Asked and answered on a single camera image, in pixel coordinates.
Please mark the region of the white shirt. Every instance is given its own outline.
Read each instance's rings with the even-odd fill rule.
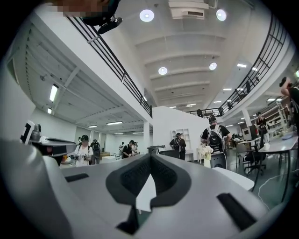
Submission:
[[[87,160],[84,160],[84,155],[86,155],[88,158],[91,158],[91,155],[93,155],[93,148],[89,147],[88,153],[88,146],[84,147],[83,145],[81,145],[80,147],[78,145],[74,154],[79,156],[78,160],[76,161],[76,167],[89,166],[89,162]]]

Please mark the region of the white pillar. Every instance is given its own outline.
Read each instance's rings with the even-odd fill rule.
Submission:
[[[150,123],[145,121],[143,124],[143,152],[148,152],[148,147],[150,146]]]
[[[245,118],[247,127],[252,126],[251,120],[250,120],[250,115],[249,115],[247,109],[242,109],[242,112],[243,112],[243,116]]]

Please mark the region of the air vent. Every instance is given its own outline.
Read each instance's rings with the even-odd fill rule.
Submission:
[[[203,17],[203,16],[204,16],[204,13],[190,12],[190,11],[188,11],[188,15],[193,15],[193,16],[200,16],[200,17]]]

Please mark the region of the desk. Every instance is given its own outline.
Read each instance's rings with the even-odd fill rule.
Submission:
[[[235,172],[229,171],[227,169],[223,168],[213,168],[214,170],[218,171],[219,173],[225,175],[226,177],[230,178],[233,180],[235,183],[239,184],[241,187],[243,187],[246,191],[249,191],[250,189],[253,188],[254,186],[254,181],[237,174]]]
[[[256,176],[256,180],[254,183],[254,187],[257,183],[257,179],[258,179],[258,175],[261,169],[261,165],[262,165],[262,159],[263,159],[263,154],[283,154],[283,153],[287,153],[288,154],[288,172],[287,172],[287,176],[286,176],[286,183],[285,183],[285,190],[284,190],[284,194],[282,196],[281,202],[283,202],[284,198],[285,198],[285,194],[286,194],[286,190],[288,188],[288,181],[289,181],[289,176],[290,176],[290,167],[291,167],[291,150],[293,149],[293,147],[295,146],[296,142],[298,141],[298,136],[296,132],[291,132],[288,134],[294,134],[293,137],[287,139],[287,140],[282,140],[281,138],[277,138],[274,139],[270,142],[270,148],[268,150],[261,148],[258,152],[262,153],[261,158],[260,158],[260,167],[258,168],[258,172],[257,172],[257,176]]]

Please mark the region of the black backpack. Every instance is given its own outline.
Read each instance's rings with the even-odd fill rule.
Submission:
[[[177,140],[177,138],[174,139],[174,144],[173,144],[173,150],[177,150],[181,152],[181,146],[179,145],[179,142],[181,141],[181,138]]]

